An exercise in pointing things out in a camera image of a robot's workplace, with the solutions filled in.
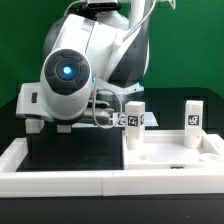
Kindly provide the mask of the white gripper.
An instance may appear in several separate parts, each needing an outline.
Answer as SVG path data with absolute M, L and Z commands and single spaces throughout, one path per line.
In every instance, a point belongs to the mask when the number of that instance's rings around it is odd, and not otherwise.
M 108 124 L 112 107 L 104 101 L 93 102 L 91 91 L 84 87 L 70 95 L 59 95 L 40 82 L 24 83 L 18 96 L 16 116 L 39 119 L 60 125 L 93 123 L 97 118 Z

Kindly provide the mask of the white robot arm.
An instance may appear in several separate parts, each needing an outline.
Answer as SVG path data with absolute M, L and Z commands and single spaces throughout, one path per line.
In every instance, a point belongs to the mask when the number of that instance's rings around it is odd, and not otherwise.
M 16 116 L 110 128 L 114 109 L 98 102 L 96 95 L 118 95 L 143 79 L 155 4 L 156 0 L 78 0 L 69 6 L 46 36 L 40 80 L 21 86 Z

